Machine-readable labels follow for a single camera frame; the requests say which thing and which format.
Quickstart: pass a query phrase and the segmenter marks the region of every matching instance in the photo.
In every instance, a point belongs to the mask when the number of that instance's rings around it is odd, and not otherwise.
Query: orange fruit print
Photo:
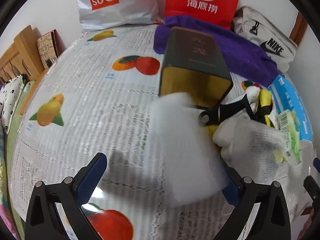
[[[160,62],[153,57],[140,57],[136,61],[136,68],[140,73],[152,76],[158,73]]]
[[[131,60],[126,60],[127,58],[128,57],[122,57],[118,59],[116,62],[114,62],[112,69],[116,71],[123,71],[135,67],[137,57]]]
[[[88,220],[103,240],[132,240],[133,227],[129,219],[116,210],[101,210]]]
[[[160,62],[153,57],[132,55],[118,59],[114,62],[112,69],[116,71],[123,71],[134,67],[136,67],[140,73],[152,76],[158,73]]]

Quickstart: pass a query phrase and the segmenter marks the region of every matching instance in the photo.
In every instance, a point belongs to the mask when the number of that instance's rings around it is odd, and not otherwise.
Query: blue box
[[[307,111],[301,97],[292,83],[283,76],[278,75],[268,87],[276,104],[277,113],[285,110],[295,111],[300,122],[300,140],[312,142],[312,129]]]

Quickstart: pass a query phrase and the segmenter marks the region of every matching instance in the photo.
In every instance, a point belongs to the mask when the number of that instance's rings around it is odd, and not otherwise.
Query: red apple print
[[[160,62],[153,57],[140,57],[135,64],[140,73],[148,76],[157,74],[160,68]]]
[[[103,240],[132,240],[133,227],[129,219],[116,210],[101,210],[88,220]]]

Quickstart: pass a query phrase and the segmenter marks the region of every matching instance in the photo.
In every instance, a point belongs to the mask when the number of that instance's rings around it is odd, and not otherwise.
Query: white sponge
[[[160,141],[175,206],[209,198],[227,185],[217,149],[190,105],[188,94],[176,93],[151,108],[151,129]]]

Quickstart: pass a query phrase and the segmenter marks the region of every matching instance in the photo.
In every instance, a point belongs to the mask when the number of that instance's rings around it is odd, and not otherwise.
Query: pillow
[[[77,0],[85,32],[161,21],[156,0]]]
[[[23,82],[23,77],[20,75],[9,80],[9,82],[5,84],[0,91],[0,106],[2,107],[1,122],[6,134],[9,133],[13,113],[24,87]]]

